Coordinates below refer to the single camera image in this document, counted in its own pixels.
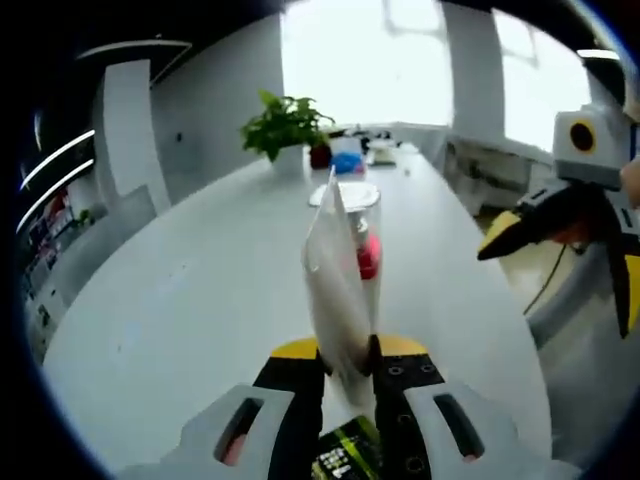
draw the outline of white table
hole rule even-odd
[[[476,261],[482,235],[433,167],[419,154],[398,160],[368,173],[382,192],[381,330],[426,345],[550,455],[536,349],[499,264]],[[159,459],[273,348],[312,334],[300,258],[313,184],[255,162],[154,220],[80,292],[44,372],[109,470]],[[325,429],[344,420],[326,403]]]

